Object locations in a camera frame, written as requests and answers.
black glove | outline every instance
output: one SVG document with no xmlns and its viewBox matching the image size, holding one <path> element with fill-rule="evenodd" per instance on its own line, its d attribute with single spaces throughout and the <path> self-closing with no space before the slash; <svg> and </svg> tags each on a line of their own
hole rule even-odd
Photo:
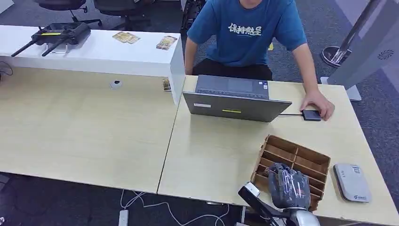
<svg viewBox="0 0 399 226">
<path fill-rule="evenodd" d="M 308 178 L 282 163 L 274 163 L 269 173 L 269 191 L 273 204 L 280 209 L 299 207 L 309 209 L 311 194 Z"/>
</svg>

power strip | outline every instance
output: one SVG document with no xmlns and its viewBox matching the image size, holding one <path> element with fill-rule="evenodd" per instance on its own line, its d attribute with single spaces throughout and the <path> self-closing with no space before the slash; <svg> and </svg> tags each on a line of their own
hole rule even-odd
<svg viewBox="0 0 399 226">
<path fill-rule="evenodd" d="M 128 226 L 129 211 L 121 210 L 119 212 L 119 226 Z"/>
</svg>

small card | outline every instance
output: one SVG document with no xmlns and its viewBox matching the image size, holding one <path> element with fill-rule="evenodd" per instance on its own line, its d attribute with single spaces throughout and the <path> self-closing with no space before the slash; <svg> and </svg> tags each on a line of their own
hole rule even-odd
<svg viewBox="0 0 399 226">
<path fill-rule="evenodd" d="M 161 42 L 159 42 L 157 44 L 157 48 L 163 49 L 163 50 L 168 50 L 176 40 L 177 40 L 177 38 L 175 38 L 175 37 L 165 36 L 162 38 Z"/>
<path fill-rule="evenodd" d="M 116 40 L 123 42 L 123 43 L 129 43 L 129 44 L 133 44 L 135 42 L 137 42 L 140 38 L 130 34 L 128 32 L 119 32 L 115 35 L 113 35 L 113 38 L 115 38 Z"/>
<path fill-rule="evenodd" d="M 133 43 L 137 42 L 138 40 L 140 40 L 140 38 L 137 37 L 137 36 L 135 36 L 134 34 L 130 34 L 130 33 L 126 33 L 126 34 L 128 35 L 128 40 L 127 40 L 127 42 L 128 42 L 129 44 L 133 44 Z"/>
<path fill-rule="evenodd" d="M 128 41 L 128 40 L 127 40 L 127 37 L 128 37 L 128 36 L 127 36 L 126 33 L 124 33 L 124 32 L 119 32 L 119 33 L 113 35 L 113 38 L 114 38 L 114 39 L 116 39 L 116 40 L 118 40 L 118 41 L 120 41 L 120 42 L 123 42 L 123 43 L 125 43 L 125 42 Z"/>
<path fill-rule="evenodd" d="M 162 79 L 163 91 L 170 91 L 169 79 Z"/>
</svg>

laptop touchpad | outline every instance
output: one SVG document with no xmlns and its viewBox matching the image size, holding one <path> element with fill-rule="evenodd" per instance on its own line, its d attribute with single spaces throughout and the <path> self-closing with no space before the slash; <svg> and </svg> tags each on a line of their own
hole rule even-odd
<svg viewBox="0 0 399 226">
<path fill-rule="evenodd" d="M 252 81 L 229 79 L 230 92 L 252 92 Z"/>
</svg>

yellow sticker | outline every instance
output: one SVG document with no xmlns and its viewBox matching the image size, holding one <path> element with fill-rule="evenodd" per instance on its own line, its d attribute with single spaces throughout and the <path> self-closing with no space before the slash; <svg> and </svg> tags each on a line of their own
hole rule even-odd
<svg viewBox="0 0 399 226">
<path fill-rule="evenodd" d="M 60 35 L 61 33 L 43 33 L 41 35 Z"/>
<path fill-rule="evenodd" d="M 269 48 L 268 48 L 268 51 L 273 51 L 273 49 L 274 49 L 274 45 L 273 45 L 273 42 L 269 45 Z"/>
<path fill-rule="evenodd" d="M 222 112 L 241 113 L 239 110 L 222 110 Z"/>
</svg>

